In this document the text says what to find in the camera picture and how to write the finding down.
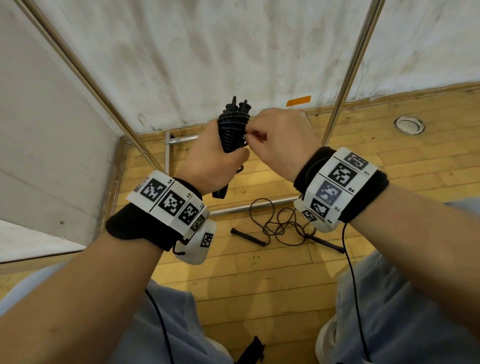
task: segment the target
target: wooden floor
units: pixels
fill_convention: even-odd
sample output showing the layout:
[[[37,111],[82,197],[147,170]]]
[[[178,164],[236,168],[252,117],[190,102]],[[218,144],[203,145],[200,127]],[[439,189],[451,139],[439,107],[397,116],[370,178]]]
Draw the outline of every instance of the wooden floor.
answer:
[[[346,146],[385,171],[391,183],[439,201],[480,195],[480,90],[460,91],[341,113],[330,146]],[[414,116],[425,132],[410,136],[394,128],[395,118]],[[321,136],[329,114],[309,115]],[[159,161],[163,140],[148,142]],[[172,148],[172,172],[192,144]],[[152,171],[135,148],[126,160],[117,209],[125,197]],[[244,205],[260,197],[296,194],[290,182],[273,173],[251,153],[242,173],[230,184],[227,197],[206,196],[211,209]],[[255,211],[265,221],[269,209]],[[286,247],[276,241],[265,248],[231,236],[230,229],[263,239],[247,213],[216,217],[217,231],[206,261],[189,266],[164,253],[153,279],[191,291],[208,337],[222,343],[234,359],[254,336],[266,344],[264,363],[316,363],[314,343],[320,327],[335,312],[336,281],[347,269],[344,256],[315,243]],[[340,230],[319,234],[341,244]],[[373,251],[368,241],[347,228],[346,244],[359,261]],[[298,242],[289,229],[285,240]],[[0,297],[25,274],[0,276]]]

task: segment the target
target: left hand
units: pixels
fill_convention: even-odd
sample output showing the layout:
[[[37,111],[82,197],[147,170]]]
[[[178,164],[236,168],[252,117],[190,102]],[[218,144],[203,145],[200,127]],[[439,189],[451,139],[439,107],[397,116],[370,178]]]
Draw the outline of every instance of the left hand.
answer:
[[[230,183],[249,155],[250,150],[247,148],[225,153],[218,135],[218,121],[211,120],[193,143],[187,158],[174,176],[187,181],[202,195],[206,195]]]

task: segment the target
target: right hand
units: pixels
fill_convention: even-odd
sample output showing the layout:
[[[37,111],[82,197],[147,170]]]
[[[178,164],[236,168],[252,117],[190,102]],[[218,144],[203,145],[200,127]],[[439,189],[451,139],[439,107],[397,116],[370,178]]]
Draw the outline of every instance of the right hand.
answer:
[[[321,146],[301,110],[264,109],[247,124],[245,131],[252,151],[291,182]]]

